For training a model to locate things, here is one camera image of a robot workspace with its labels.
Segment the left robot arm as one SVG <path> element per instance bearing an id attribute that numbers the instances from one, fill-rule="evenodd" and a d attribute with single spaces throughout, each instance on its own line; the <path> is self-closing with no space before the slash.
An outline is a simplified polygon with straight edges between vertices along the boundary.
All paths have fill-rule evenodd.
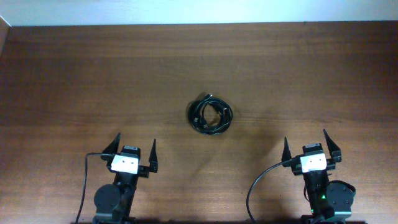
<path id="1" fill-rule="evenodd" d="M 158 172 L 159 163 L 156 142 L 153 142 L 149 156 L 149 165 L 140 164 L 141 149 L 123 146 L 119 151 L 121 134 L 103 150 L 101 159 L 106 161 L 108 170 L 115 174 L 114 181 L 100 187 L 94 196 L 96 214 L 93 223 L 134 224 L 136 219 L 130 216 L 137 182 Z"/>

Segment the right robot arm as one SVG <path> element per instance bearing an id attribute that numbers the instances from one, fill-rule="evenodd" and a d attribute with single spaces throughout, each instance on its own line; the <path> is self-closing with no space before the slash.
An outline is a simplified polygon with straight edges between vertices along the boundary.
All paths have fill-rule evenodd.
<path id="1" fill-rule="evenodd" d="M 296 176 L 301 175 L 305 182 L 305 192 L 312 213 L 302 215 L 300 223 L 345 223 L 352 216 L 351 206 L 356 189 L 341 180 L 329 180 L 329 170 L 342 161 L 341 149 L 326 131 L 326 145 L 330 158 L 326 158 L 320 143 L 303 147 L 303 154 L 292 157 L 287 140 L 281 157 L 283 167 L 289 167 Z"/>

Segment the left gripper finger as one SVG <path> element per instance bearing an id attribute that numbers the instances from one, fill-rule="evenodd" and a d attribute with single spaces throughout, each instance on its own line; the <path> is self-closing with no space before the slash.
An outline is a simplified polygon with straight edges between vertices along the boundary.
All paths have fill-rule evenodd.
<path id="1" fill-rule="evenodd" d="M 118 152 L 121 133 L 118 133 L 114 140 L 103 150 L 103 154 L 116 154 Z"/>
<path id="2" fill-rule="evenodd" d="M 158 172 L 158 158 L 156 152 L 156 139 L 154 139 L 149 156 L 149 172 Z"/>

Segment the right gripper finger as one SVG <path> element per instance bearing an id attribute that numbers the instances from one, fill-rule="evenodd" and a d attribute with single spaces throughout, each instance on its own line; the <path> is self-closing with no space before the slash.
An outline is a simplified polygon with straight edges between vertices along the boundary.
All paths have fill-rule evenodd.
<path id="1" fill-rule="evenodd" d="M 288 144 L 287 138 L 285 137 L 284 138 L 284 149 L 283 149 L 283 153 L 282 153 L 282 157 L 281 157 L 281 162 L 286 163 L 286 162 L 290 161 L 291 159 L 292 159 L 292 156 L 291 156 L 289 144 Z"/>
<path id="2" fill-rule="evenodd" d="M 326 144 L 330 153 L 331 158 L 340 158 L 341 157 L 341 149 L 337 146 L 337 144 L 329 137 L 326 129 L 323 129 L 323 133 L 325 135 Z"/>

